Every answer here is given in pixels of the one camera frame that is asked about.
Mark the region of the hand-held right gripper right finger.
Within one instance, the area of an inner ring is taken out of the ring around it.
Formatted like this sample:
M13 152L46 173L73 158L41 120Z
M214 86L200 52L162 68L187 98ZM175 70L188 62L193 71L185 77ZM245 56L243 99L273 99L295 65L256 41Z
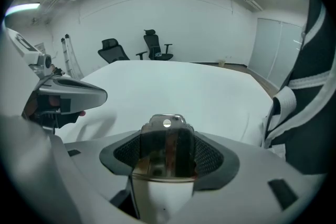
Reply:
M325 179L260 147L209 134L197 134L197 142L192 224L292 224Z

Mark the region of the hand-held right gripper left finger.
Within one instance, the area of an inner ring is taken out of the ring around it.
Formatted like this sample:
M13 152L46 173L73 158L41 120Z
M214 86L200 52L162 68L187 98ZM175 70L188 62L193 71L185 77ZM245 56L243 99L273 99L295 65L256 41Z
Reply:
M139 220L132 172L140 156L140 132L65 144L75 166L109 205Z

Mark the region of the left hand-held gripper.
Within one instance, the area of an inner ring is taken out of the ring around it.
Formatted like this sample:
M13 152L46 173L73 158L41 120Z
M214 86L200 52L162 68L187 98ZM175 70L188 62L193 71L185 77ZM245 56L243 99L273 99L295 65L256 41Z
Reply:
M21 116L31 94L52 96L58 106L43 109L47 113L73 114L103 105L107 92L92 84L53 74L40 79L28 66L37 63L43 53L23 36L6 27L1 28L1 133L10 119Z

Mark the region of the person's left hand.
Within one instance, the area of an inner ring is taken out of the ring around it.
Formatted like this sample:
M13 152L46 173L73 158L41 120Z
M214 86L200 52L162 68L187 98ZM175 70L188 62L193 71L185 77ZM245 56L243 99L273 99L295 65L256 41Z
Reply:
M49 96L49 103L51 106L54 107L59 107L60 106L60 98L58 96L55 95L50 95ZM86 115L86 111L81 111L79 116L85 116Z

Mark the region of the folded aluminium ladder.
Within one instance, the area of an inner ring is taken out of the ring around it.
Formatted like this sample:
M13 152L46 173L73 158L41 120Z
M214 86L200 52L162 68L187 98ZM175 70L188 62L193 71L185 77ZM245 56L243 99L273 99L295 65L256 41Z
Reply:
M70 36L65 34L65 37L61 39L61 43L65 60L66 74L74 79L81 80L83 78L83 74L75 56Z

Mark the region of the black mesh office chair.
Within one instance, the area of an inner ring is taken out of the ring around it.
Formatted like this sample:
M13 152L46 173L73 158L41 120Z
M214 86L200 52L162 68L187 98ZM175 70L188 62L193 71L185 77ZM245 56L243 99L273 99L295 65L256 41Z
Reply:
M109 38L102 41L102 49L98 50L98 55L108 64L120 60L130 60L123 50L123 47L115 38Z
M173 58L173 54L168 53L169 46L172 46L172 44L165 44L166 50L165 53L162 53L159 37L154 29L145 30L143 38L149 49L150 60L168 61Z

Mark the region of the black and white backpack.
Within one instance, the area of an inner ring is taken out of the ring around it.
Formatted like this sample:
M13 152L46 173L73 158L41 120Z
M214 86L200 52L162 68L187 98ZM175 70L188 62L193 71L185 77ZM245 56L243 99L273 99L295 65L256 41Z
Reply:
M309 0L295 64L264 121L263 148L305 175L329 172L336 152L336 23Z

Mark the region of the long ceiling light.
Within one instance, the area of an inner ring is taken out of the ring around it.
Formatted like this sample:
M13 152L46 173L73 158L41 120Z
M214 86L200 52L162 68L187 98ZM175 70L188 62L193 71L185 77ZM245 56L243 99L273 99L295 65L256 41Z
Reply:
M17 12L21 12L25 10L37 9L39 6L40 6L40 3L27 3L27 4L20 4L20 5L12 6L6 11L5 17L13 13L17 13Z

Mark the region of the frosted glass partition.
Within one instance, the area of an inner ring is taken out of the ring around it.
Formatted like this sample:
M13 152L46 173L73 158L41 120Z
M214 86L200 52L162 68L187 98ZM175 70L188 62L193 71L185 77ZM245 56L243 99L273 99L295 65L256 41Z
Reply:
M280 88L291 72L301 48L302 27L278 20L257 19L248 69Z

